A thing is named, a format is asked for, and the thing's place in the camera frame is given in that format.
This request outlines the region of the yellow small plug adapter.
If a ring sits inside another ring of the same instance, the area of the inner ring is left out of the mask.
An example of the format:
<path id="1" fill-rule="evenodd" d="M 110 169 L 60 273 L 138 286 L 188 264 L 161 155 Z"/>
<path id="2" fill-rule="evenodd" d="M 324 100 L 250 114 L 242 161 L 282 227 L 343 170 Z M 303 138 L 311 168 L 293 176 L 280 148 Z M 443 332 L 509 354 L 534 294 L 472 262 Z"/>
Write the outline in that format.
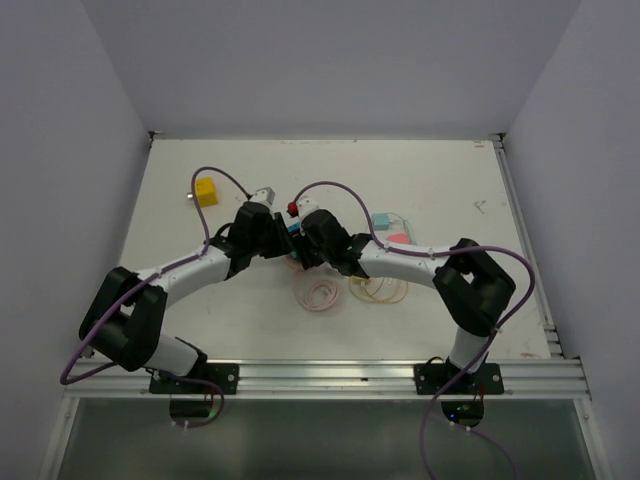
<path id="1" fill-rule="evenodd" d="M 368 286 L 371 283 L 371 279 L 370 278 L 363 278 L 363 277 L 359 277 L 359 276 L 352 276 L 350 278 L 350 282 L 352 285 L 360 287 L 360 288 L 365 288 L 366 286 Z"/>

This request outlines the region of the light blue plug adapter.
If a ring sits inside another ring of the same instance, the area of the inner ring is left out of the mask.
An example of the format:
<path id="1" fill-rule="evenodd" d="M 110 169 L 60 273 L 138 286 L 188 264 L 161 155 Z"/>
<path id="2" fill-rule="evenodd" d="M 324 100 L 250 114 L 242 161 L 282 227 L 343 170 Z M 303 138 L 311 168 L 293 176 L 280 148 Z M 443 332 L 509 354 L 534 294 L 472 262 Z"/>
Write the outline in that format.
<path id="1" fill-rule="evenodd" d="M 373 213 L 371 222 L 375 231 L 387 231 L 392 226 L 392 219 L 389 213 Z"/>

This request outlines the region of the yellow cube socket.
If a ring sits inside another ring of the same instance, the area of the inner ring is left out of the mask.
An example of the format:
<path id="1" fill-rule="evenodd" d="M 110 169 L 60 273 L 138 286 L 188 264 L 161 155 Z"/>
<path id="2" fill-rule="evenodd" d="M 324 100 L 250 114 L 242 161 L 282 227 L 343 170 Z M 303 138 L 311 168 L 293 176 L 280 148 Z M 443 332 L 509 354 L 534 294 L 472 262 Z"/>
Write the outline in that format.
<path id="1" fill-rule="evenodd" d="M 202 208 L 217 205 L 219 198 L 214 180 L 211 177 L 198 178 L 194 190 L 187 194 L 187 198 L 196 199 Z"/>

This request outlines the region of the pink plug adapter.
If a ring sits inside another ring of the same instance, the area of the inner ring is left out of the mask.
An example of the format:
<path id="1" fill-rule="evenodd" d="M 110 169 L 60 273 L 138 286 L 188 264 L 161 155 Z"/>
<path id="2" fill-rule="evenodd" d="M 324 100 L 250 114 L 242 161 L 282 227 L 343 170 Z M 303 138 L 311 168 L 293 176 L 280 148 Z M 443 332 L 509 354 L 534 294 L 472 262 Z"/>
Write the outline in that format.
<path id="1" fill-rule="evenodd" d="M 390 243 L 397 243 L 402 245 L 411 245 L 412 241 L 408 234 L 406 233 L 393 233 L 389 235 L 386 240 Z"/>

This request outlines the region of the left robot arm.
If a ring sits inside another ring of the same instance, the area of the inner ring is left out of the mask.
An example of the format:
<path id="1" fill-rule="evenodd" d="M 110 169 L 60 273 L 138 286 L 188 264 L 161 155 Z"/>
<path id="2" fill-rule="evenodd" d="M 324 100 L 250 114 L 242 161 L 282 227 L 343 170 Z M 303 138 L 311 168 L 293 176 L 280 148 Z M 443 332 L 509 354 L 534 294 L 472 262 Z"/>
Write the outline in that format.
<path id="1" fill-rule="evenodd" d="M 165 371 L 185 392 L 201 390 L 208 369 L 195 346 L 161 333 L 167 309 L 187 296 L 227 281 L 257 256 L 273 258 L 292 250 L 279 213 L 245 202 L 225 229 L 202 249 L 148 271 L 111 270 L 105 277 L 79 329 L 85 346 L 127 371 Z"/>

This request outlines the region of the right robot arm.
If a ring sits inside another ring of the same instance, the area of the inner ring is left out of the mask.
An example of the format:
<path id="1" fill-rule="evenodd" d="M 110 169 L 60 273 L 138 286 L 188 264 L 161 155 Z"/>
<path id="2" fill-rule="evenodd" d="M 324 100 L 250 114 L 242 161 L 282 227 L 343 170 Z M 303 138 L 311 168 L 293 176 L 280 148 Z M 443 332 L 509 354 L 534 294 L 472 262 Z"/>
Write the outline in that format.
<path id="1" fill-rule="evenodd" d="M 447 384 L 464 393 L 480 382 L 487 342 L 515 283 L 476 242 L 463 238 L 435 253 L 394 242 L 380 246 L 370 234 L 349 234 L 325 209 L 302 215 L 300 229 L 307 251 L 346 277 L 391 278 L 435 289 L 457 325 L 446 359 Z"/>

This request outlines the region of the aluminium mounting rail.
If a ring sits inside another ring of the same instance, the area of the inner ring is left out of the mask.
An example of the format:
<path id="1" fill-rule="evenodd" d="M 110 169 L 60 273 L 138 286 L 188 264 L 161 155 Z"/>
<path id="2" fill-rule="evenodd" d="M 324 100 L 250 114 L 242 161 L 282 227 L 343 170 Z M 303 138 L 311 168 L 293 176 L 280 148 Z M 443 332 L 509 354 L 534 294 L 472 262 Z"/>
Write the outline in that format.
<path id="1" fill-rule="evenodd" d="M 225 379 L 232 400 L 426 400 L 431 389 L 416 360 L 233 360 Z M 120 368 L 63 388 L 67 398 L 151 399 L 150 375 Z M 501 360 L 477 374 L 459 399 L 583 400 L 590 397 L 578 360 Z"/>

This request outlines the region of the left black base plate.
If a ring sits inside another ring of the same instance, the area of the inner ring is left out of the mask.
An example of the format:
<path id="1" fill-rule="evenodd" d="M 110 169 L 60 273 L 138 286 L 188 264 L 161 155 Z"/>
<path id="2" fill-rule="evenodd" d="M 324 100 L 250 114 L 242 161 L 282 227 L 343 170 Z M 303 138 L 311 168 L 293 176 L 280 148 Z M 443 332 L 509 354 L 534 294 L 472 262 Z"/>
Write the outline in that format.
<path id="1" fill-rule="evenodd" d="M 235 363 L 197 363 L 186 376 L 164 371 L 154 373 L 149 384 L 152 394 L 199 395 L 214 393 L 212 384 L 224 395 L 235 395 L 239 382 L 239 365 Z"/>

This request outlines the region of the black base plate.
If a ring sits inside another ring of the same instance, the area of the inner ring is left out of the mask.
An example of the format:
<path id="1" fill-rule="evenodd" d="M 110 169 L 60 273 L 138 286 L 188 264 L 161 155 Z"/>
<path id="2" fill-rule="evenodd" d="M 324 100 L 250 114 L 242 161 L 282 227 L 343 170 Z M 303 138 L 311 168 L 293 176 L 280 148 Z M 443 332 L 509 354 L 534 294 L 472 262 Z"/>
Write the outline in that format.
<path id="1" fill-rule="evenodd" d="M 214 393 L 212 384 L 224 395 L 235 395 L 239 382 L 239 365 L 235 363 L 197 363 L 186 376 L 164 371 L 154 373 L 149 384 L 152 394 L 199 395 Z"/>
<path id="2" fill-rule="evenodd" d="M 451 381 L 460 369 L 448 360 L 432 357 L 413 366 L 413 379 L 418 395 L 434 395 Z M 443 395 L 502 395 L 505 387 L 500 366 L 483 362 L 473 373 L 464 373 L 459 380 L 442 392 Z"/>

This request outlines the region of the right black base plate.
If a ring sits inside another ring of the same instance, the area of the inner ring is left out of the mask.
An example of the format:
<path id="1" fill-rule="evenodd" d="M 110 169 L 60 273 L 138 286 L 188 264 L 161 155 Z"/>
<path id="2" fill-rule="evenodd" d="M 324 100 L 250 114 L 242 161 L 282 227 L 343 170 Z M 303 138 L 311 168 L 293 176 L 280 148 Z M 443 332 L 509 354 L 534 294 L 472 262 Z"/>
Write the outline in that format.
<path id="1" fill-rule="evenodd" d="M 413 379 L 418 395 L 434 395 L 451 381 L 460 369 L 448 360 L 432 357 L 413 366 Z M 464 373 L 459 380 L 442 392 L 443 395 L 502 395 L 505 387 L 500 366 L 483 362 L 473 373 Z"/>

